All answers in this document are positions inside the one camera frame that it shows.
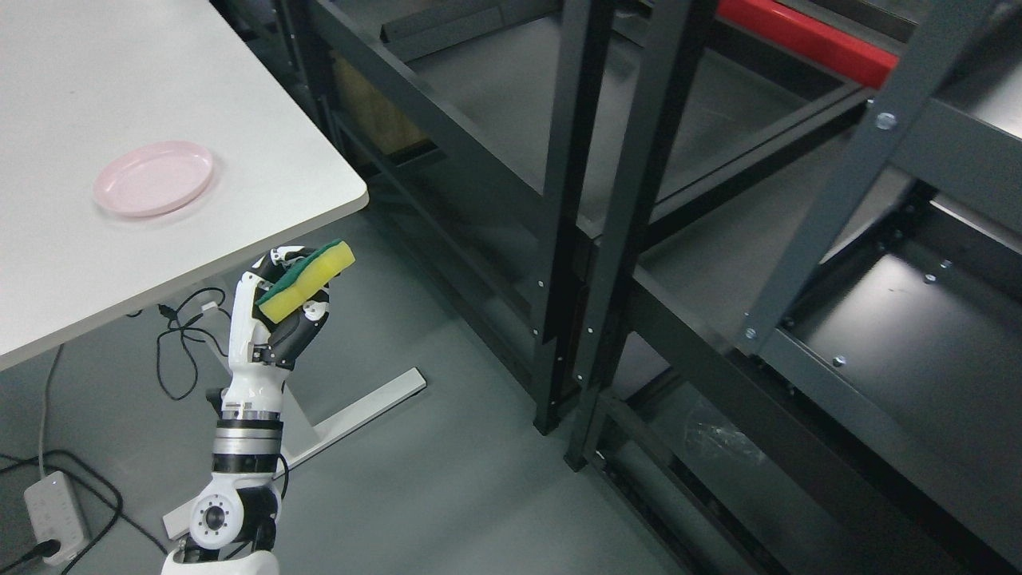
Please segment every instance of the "floor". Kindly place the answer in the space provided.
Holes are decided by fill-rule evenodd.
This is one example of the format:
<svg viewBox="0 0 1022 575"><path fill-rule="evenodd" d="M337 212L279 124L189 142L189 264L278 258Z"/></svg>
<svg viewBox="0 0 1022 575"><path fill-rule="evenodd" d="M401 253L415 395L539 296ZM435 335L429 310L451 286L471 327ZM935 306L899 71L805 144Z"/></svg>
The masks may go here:
<svg viewBox="0 0 1022 575"><path fill-rule="evenodd" d="M398 242L365 213L306 241L338 236L358 261L331 284L330 322L289 382L295 396L318 421L413 367L428 387L291 473L275 549L282 572L678 572L592 470L574 474L563 463L569 424L546 438L532 429L525 392ZM47 439L108 477L128 514L158 534L161 515L207 480L215 415L201 392L228 384L212 353L196 348L196 393L167 398L154 377L164 324L150 308L68 342ZM187 389L187 361L174 346L165 351L169 387ZM0 452L34 452L53 356L0 373ZM20 494L35 477L0 476L0 566L33 544ZM79 498L95 533L109 512L84 491ZM73 573L155 573L161 561L121 522ZM13 572L58 571L34 563Z"/></svg>

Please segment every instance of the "sponge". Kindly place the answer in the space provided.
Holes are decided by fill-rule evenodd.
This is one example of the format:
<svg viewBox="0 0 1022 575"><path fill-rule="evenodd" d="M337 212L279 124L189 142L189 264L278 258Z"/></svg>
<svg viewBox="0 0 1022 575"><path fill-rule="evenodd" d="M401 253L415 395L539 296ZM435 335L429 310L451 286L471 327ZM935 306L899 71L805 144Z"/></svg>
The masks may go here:
<svg viewBox="0 0 1022 575"><path fill-rule="evenodd" d="M313 297L331 277L354 262L352 248L335 239L291 266L256 305L267 320L280 324Z"/></svg>

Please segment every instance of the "bolt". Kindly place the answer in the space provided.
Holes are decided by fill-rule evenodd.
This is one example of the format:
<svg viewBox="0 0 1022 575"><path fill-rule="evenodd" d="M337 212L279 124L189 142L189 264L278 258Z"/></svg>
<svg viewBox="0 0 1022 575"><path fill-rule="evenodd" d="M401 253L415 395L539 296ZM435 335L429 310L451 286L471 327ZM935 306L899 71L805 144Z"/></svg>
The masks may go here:
<svg viewBox="0 0 1022 575"><path fill-rule="evenodd" d="M897 116L889 111L881 111L877 114L875 124L881 130L893 130L897 126Z"/></svg>

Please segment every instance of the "pink plate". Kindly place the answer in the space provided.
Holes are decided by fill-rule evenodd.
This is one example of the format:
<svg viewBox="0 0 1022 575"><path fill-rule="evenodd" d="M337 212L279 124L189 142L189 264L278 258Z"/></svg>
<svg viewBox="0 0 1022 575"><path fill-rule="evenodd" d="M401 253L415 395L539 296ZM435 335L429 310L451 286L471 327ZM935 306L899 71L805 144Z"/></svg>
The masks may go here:
<svg viewBox="0 0 1022 575"><path fill-rule="evenodd" d="M103 207L136 218L166 213L202 193L213 175L210 150L192 142L156 142L118 157L96 178Z"/></svg>

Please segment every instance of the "robotic arm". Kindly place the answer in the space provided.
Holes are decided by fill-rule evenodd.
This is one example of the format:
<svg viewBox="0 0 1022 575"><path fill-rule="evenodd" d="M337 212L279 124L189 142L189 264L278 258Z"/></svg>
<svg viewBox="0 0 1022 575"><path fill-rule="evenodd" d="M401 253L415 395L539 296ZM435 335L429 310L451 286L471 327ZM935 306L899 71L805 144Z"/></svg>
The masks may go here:
<svg viewBox="0 0 1022 575"><path fill-rule="evenodd" d="M256 302L292 265L314 252L289 245L271 249L238 281L231 320L231 385L211 401L220 419L213 444L213 479L192 508L189 533L164 563L162 575L277 575L271 550L280 514L273 474L280 459L284 381L326 324L324 285L279 324ZM231 543L251 543L237 560L221 559Z"/></svg>

